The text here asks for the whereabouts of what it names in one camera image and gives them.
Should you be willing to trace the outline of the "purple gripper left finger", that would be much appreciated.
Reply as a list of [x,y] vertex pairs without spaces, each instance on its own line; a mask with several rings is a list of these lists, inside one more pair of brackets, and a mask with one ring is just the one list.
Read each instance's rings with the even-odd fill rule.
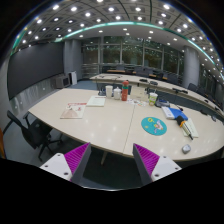
[[81,145],[66,154],[57,153],[41,169],[79,184],[91,154],[91,144]]

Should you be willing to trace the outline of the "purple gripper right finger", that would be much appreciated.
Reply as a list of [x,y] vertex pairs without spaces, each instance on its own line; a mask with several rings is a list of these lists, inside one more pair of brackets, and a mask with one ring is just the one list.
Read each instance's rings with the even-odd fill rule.
[[181,167],[169,157],[159,156],[136,143],[133,144],[133,156],[143,185],[181,170]]

